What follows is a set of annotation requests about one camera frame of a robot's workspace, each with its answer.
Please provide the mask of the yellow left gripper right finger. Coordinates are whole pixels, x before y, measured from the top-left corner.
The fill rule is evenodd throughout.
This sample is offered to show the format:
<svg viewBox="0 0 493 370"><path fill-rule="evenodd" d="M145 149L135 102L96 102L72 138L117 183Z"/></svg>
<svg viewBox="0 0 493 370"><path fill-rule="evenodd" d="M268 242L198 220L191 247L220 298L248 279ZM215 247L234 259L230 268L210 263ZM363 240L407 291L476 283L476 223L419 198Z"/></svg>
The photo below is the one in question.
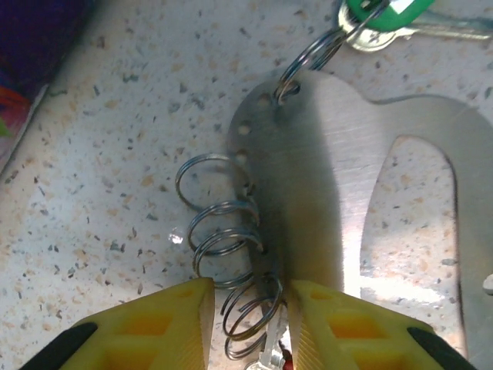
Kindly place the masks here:
<svg viewBox="0 0 493 370"><path fill-rule="evenodd" d="M287 296L295 369L470 369L423 321L312 281Z"/></svg>

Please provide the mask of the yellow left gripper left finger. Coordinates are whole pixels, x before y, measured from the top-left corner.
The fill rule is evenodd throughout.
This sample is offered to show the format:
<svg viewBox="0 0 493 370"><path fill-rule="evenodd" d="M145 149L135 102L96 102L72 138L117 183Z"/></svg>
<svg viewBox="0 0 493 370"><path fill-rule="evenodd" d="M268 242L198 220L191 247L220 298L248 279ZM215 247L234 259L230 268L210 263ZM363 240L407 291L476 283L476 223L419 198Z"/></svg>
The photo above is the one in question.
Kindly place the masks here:
<svg viewBox="0 0 493 370"><path fill-rule="evenodd" d="M213 280L195 278L82 319L22 367L205 369L213 321Z"/></svg>

